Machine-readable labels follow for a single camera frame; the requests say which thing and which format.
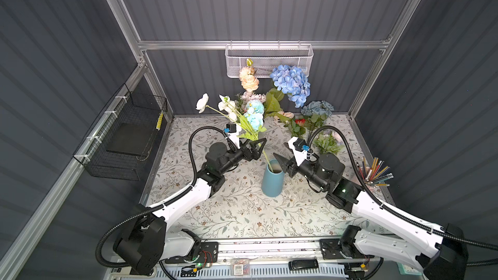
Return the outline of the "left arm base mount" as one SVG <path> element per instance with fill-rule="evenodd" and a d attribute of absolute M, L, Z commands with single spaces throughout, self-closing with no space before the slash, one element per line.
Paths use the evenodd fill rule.
<path fill-rule="evenodd" d="M 219 254 L 218 242 L 201 242 L 185 257 L 176 256 L 164 260 L 166 264 L 216 263 Z"/>

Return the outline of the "peach peony stem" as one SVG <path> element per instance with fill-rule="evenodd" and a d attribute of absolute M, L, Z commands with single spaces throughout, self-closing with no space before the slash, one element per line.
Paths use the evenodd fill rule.
<path fill-rule="evenodd" d="M 254 67 L 254 62 L 252 59 L 246 59 L 246 66 L 241 68 L 239 71 L 239 80 L 241 81 L 242 87 L 247 92 L 255 92 L 259 88 L 259 80 L 255 76 L 256 68 Z"/>

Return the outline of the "teal ceramic vase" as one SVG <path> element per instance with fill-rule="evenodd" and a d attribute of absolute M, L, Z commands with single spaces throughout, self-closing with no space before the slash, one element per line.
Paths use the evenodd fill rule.
<path fill-rule="evenodd" d="M 261 184 L 262 192 L 271 198 L 279 196 L 283 190 L 284 172 L 276 159 L 267 165 Z"/>

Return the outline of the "light blue flower stem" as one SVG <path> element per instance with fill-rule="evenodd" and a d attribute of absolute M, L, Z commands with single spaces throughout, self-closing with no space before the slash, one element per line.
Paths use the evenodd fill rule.
<path fill-rule="evenodd" d="M 258 100 L 249 101 L 246 105 L 246 112 L 244 116 L 251 124 L 252 128 L 255 131 L 258 131 L 261 127 L 263 127 L 263 114 L 265 112 L 265 108 L 262 102 Z"/>

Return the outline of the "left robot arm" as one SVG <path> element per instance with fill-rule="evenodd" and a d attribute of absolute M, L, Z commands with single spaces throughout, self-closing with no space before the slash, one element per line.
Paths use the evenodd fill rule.
<path fill-rule="evenodd" d="M 170 227 L 184 214 L 211 198 L 224 185 L 225 172 L 240 161 L 259 159 L 267 140 L 247 140 L 236 150 L 224 143 L 210 146 L 206 161 L 196 172 L 196 182 L 172 197 L 149 207 L 139 205 L 142 214 L 119 227 L 113 251 L 140 275 L 150 275 L 157 263 L 172 257 L 189 261 L 200 252 L 200 237 L 188 229 L 170 233 Z"/>

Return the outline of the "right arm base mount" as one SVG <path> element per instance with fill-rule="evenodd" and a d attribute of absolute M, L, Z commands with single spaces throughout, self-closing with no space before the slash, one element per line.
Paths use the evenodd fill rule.
<path fill-rule="evenodd" d="M 357 249 L 355 239 L 320 239 L 319 246 L 323 259 L 370 259 L 370 255 L 364 255 Z"/>

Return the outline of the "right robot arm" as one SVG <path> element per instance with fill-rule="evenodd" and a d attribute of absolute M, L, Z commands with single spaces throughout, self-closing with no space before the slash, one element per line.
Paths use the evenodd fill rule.
<path fill-rule="evenodd" d="M 274 157 L 285 173 L 304 176 L 337 209 L 361 216 L 391 232 L 391 236 L 386 236 L 348 226 L 339 241 L 345 257 L 374 255 L 410 266 L 427 279 L 464 279 L 467 247 L 442 237 L 443 232 L 461 237 L 463 232 L 458 227 L 442 227 L 390 204 L 375 202 L 359 184 L 343 177 L 345 166 L 334 154 L 323 155 L 313 162 L 304 159 L 301 163 L 279 154 Z"/>

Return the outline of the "orange gerbera flower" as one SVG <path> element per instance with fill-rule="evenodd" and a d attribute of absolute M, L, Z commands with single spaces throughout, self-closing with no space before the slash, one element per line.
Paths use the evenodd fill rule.
<path fill-rule="evenodd" d="M 306 134 L 305 124 L 305 119 L 296 119 L 293 117 L 285 122 L 284 127 L 289 130 L 291 136 L 303 139 L 303 136 Z"/>

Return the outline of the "blue hydrangea flower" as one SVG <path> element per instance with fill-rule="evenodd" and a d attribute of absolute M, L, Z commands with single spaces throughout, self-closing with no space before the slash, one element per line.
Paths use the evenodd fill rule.
<path fill-rule="evenodd" d="M 277 90 L 287 95 L 296 108 L 304 107 L 311 94 L 311 84 L 301 67 L 280 65 L 272 70 L 270 78 Z"/>

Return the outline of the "lilac white flower bunch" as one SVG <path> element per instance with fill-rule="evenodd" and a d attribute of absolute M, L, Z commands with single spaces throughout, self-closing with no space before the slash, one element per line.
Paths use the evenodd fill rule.
<path fill-rule="evenodd" d="M 253 92 L 239 93 L 236 98 L 236 107 L 240 112 L 245 112 L 247 111 L 246 106 L 250 101 L 259 101 L 264 104 L 266 100 L 267 98 L 264 94 L 257 94 Z"/>

